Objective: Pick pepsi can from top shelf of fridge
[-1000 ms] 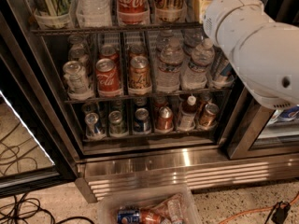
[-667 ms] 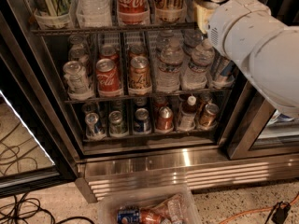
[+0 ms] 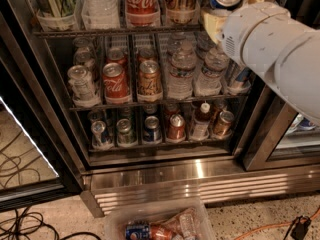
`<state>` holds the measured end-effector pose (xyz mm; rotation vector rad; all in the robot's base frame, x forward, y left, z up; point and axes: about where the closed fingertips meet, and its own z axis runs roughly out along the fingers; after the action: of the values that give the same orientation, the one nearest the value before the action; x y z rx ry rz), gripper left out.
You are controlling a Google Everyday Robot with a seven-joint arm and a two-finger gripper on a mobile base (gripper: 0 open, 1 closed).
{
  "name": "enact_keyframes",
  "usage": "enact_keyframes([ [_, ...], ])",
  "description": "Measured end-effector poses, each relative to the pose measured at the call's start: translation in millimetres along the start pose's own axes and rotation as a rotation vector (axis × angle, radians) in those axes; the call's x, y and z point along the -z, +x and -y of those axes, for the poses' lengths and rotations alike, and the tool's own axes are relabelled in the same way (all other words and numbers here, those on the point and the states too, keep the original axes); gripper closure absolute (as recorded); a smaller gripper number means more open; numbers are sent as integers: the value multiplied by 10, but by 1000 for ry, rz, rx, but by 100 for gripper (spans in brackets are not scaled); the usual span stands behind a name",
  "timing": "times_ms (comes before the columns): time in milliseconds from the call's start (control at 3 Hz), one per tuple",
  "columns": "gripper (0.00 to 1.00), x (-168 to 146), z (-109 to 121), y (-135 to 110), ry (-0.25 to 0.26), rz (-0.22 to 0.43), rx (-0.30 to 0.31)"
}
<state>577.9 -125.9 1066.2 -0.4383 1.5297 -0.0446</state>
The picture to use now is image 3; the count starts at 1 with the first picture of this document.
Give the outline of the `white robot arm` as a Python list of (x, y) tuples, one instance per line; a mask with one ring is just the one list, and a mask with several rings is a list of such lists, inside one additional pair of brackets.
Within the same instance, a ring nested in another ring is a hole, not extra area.
[(279, 97), (320, 124), (320, 31), (271, 2), (230, 12), (201, 10), (203, 28), (234, 62), (250, 68)]

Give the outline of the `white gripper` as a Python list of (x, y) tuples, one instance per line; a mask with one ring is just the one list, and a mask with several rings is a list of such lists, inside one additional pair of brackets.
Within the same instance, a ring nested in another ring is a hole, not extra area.
[(249, 68), (270, 68), (297, 38), (297, 26), (289, 11), (263, 1), (243, 0), (246, 6), (232, 14), (226, 9), (201, 9), (203, 28), (212, 41), (222, 42), (232, 60)]

